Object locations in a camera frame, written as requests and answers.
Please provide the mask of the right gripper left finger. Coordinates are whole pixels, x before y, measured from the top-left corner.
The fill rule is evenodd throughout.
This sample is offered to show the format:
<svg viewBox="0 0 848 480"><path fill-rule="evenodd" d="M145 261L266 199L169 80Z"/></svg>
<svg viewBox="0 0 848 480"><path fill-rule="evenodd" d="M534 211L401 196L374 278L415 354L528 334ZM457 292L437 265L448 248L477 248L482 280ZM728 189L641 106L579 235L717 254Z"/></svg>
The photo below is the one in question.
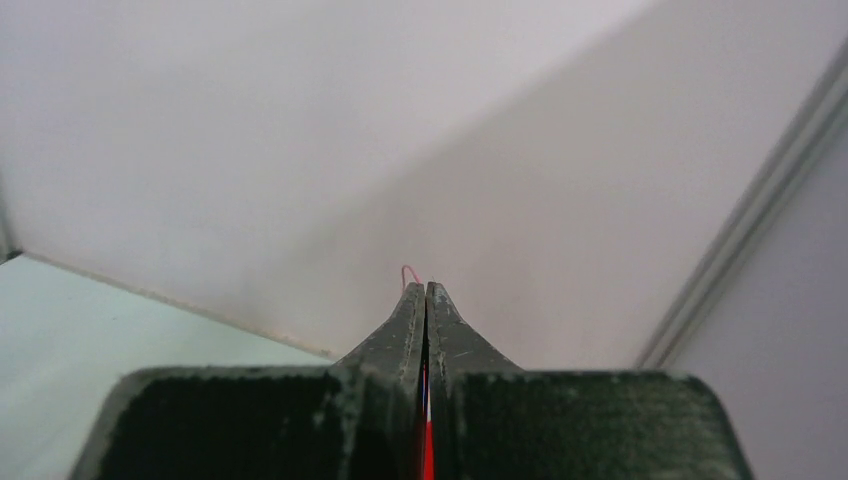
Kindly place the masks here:
<svg viewBox="0 0 848 480"><path fill-rule="evenodd" d="M74 479L419 479L425 289L325 366L171 366L123 377Z"/></svg>

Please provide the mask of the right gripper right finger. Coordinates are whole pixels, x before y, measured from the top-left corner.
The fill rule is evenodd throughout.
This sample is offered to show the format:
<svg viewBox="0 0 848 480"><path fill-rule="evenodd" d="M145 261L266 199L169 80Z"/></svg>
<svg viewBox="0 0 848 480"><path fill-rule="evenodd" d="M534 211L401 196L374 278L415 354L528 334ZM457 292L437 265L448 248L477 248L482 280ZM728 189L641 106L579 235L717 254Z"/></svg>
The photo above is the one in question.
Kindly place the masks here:
<svg viewBox="0 0 848 480"><path fill-rule="evenodd" d="M526 370L427 287L438 479L750 479L715 393L662 370Z"/></svg>

